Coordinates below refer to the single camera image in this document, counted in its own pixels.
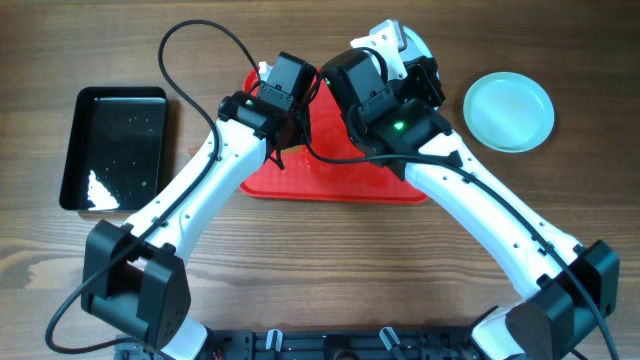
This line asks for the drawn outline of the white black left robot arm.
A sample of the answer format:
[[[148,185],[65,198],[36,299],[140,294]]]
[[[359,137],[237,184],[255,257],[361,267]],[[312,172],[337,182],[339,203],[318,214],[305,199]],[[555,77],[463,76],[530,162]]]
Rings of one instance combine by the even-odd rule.
[[[208,328],[189,314],[186,265],[235,189],[273,153],[301,143],[300,108],[315,75],[311,64],[281,53],[257,90],[222,101],[206,142],[151,203],[121,226],[101,221],[91,230],[85,312],[165,358],[213,358]]]

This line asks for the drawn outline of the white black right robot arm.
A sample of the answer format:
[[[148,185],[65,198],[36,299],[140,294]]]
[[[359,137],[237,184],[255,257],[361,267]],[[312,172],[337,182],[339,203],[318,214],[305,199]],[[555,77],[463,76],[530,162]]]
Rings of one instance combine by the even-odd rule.
[[[582,245],[548,224],[494,177],[438,112],[434,59],[348,50],[321,70],[352,143],[451,214],[494,258],[519,294],[471,331],[491,359],[561,359],[593,330],[607,346],[620,260],[603,241]]]

